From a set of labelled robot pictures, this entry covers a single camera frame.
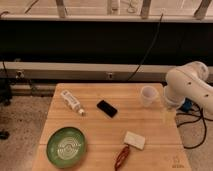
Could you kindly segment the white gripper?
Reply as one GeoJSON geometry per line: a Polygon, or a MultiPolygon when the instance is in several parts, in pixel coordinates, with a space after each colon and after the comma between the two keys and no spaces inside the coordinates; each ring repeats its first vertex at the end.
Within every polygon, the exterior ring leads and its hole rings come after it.
{"type": "MultiPolygon", "coordinates": [[[[185,97],[183,95],[178,94],[172,88],[163,89],[163,99],[168,108],[175,108],[175,109],[179,108],[185,102],[185,97]]],[[[175,117],[176,117],[175,109],[169,110],[170,124],[173,124],[175,122],[175,117]]],[[[168,115],[167,113],[168,113],[167,108],[163,108],[162,109],[163,122],[167,122],[167,115],[168,115]]]]}

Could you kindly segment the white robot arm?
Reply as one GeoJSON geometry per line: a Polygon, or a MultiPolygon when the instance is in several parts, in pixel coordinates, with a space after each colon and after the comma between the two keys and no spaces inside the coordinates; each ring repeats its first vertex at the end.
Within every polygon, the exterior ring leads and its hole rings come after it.
{"type": "Polygon", "coordinates": [[[167,85],[163,88],[163,121],[174,122],[175,113],[185,99],[197,103],[205,112],[213,114],[213,87],[206,83],[208,67],[200,61],[194,61],[170,69],[165,77],[167,85]]]}

